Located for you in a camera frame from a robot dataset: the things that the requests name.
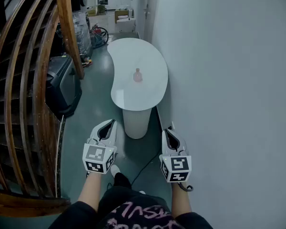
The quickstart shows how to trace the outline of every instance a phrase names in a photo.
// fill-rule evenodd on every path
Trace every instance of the cylindrical table pedestal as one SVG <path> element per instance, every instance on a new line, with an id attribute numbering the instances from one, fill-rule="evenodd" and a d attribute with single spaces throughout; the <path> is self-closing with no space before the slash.
<path id="1" fill-rule="evenodd" d="M 133 139 L 144 137 L 147 132 L 152 109 L 131 111 L 123 109 L 125 133 Z"/>

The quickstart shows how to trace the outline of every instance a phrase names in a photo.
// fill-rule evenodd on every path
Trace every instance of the door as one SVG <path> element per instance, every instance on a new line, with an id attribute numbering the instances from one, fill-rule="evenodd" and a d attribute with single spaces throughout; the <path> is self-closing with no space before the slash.
<path id="1" fill-rule="evenodd" d="M 145 0 L 145 23 L 144 23 L 144 33 L 143 39 L 152 43 L 153 38 L 153 25 L 156 16 L 158 0 Z"/>

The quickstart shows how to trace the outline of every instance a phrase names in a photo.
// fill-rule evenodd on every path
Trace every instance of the wrist strap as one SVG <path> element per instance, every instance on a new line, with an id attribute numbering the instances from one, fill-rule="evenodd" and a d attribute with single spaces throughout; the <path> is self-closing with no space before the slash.
<path id="1" fill-rule="evenodd" d="M 191 185 L 188 185 L 186 188 L 182 185 L 181 182 L 178 182 L 179 187 L 185 192 L 192 192 L 194 188 Z"/>

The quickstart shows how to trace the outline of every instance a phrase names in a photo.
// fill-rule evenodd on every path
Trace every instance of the pink bottle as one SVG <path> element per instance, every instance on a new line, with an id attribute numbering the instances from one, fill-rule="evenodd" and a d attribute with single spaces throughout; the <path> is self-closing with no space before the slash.
<path id="1" fill-rule="evenodd" d="M 139 68 L 136 68 L 135 69 L 135 73 L 133 73 L 133 80 L 135 82 L 141 82 L 143 79 L 142 79 L 142 74 L 140 72 L 140 69 Z"/>

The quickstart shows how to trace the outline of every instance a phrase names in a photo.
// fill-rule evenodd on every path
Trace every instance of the forearm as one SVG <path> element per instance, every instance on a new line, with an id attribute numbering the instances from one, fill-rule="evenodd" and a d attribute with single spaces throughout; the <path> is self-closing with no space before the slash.
<path id="1" fill-rule="evenodd" d="M 172 216 L 176 218 L 185 213 L 192 212 L 187 192 L 183 191 L 178 183 L 172 183 Z"/>
<path id="2" fill-rule="evenodd" d="M 90 205 L 95 211 L 99 208 L 101 179 L 102 175 L 100 173 L 91 172 L 88 175 L 80 197 L 78 198 L 78 201 Z"/>

